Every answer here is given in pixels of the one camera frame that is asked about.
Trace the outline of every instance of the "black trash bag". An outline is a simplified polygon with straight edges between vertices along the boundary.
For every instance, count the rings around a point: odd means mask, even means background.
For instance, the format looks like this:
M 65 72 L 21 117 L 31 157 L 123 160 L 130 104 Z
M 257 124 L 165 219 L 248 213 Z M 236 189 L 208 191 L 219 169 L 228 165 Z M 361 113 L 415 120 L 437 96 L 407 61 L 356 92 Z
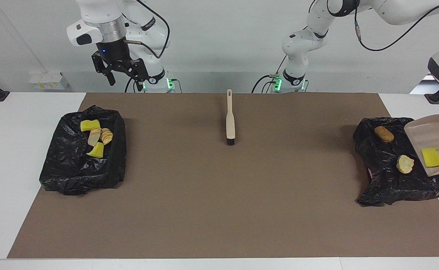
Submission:
M 104 157 L 86 155 L 93 147 L 89 132 L 80 128 L 83 120 L 99 120 L 101 128 L 113 132 L 105 145 Z M 79 195 L 97 188 L 114 188 L 124 179 L 126 132 L 120 113 L 92 106 L 83 112 L 64 115 L 53 134 L 39 181 L 44 189 L 64 195 Z
M 404 126 L 411 121 L 411 118 L 365 118 L 358 125 L 353 138 L 369 178 L 369 186 L 358 203 L 378 206 L 382 203 L 391 205 L 399 200 L 439 198 L 439 175 L 428 177 L 404 131 Z M 394 141 L 382 142 L 374 133 L 378 126 L 387 128 L 394 135 Z M 414 159 L 411 173 L 402 174 L 397 169 L 401 155 Z

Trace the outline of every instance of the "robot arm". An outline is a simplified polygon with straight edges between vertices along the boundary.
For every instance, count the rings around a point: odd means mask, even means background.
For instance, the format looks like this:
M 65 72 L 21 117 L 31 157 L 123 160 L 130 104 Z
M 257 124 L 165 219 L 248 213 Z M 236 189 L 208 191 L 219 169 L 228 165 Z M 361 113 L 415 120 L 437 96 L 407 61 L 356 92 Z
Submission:
M 329 26 L 336 17 L 347 16 L 356 9 L 363 12 L 372 8 L 387 23 L 400 25 L 420 19 L 438 5 L 439 0 L 317 0 L 308 15 L 308 26 L 283 40 L 283 51 L 288 56 L 282 73 L 283 86 L 289 91 L 298 89 L 309 63 L 307 52 L 326 45 Z M 439 8 L 428 15 L 434 14 L 439 14 Z
M 157 51 L 169 45 L 169 29 L 158 24 L 144 5 L 137 0 L 122 0 L 121 9 L 116 0 L 76 2 L 82 20 L 68 27 L 68 37 L 74 46 L 96 44 L 94 67 L 111 86 L 116 82 L 112 71 L 117 71 L 127 74 L 137 85 L 146 81 L 152 88 L 168 88 L 159 60 L 161 53 L 158 56 Z

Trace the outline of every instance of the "yellow sponge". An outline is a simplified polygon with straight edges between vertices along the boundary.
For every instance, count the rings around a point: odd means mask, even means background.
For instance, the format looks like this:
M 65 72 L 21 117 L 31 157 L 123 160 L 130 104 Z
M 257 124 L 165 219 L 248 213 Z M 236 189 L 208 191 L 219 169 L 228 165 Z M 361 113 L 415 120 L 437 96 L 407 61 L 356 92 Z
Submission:
M 102 159 L 104 154 L 104 144 L 97 143 L 93 150 L 86 155 L 91 156 L 93 158 Z
M 439 150 L 438 147 L 421 149 L 426 167 L 428 167 L 428 168 L 439 167 L 438 150 Z
M 81 122 L 81 131 L 89 131 L 92 128 L 101 128 L 101 125 L 99 125 L 98 120 L 84 120 Z

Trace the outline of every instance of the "brown table mat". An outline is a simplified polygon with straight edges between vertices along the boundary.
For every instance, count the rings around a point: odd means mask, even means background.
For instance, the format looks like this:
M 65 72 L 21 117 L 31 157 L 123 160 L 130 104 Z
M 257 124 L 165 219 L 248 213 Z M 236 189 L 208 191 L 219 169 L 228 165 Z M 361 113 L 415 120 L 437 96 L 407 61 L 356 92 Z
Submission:
M 439 201 L 361 207 L 354 152 L 378 94 L 87 94 L 125 118 L 118 189 L 41 189 L 9 258 L 439 257 Z

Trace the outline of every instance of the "white tabletop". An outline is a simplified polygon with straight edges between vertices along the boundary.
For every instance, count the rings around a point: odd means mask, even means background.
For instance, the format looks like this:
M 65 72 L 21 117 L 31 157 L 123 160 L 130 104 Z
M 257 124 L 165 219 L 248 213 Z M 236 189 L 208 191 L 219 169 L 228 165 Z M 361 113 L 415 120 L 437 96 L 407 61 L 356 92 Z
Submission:
M 6 259 L 40 188 L 38 178 L 57 120 L 77 111 L 84 96 L 11 93 L 0 102 L 0 269 L 439 270 L 439 258 Z M 393 117 L 439 113 L 439 105 L 430 105 L 422 95 L 380 96 Z

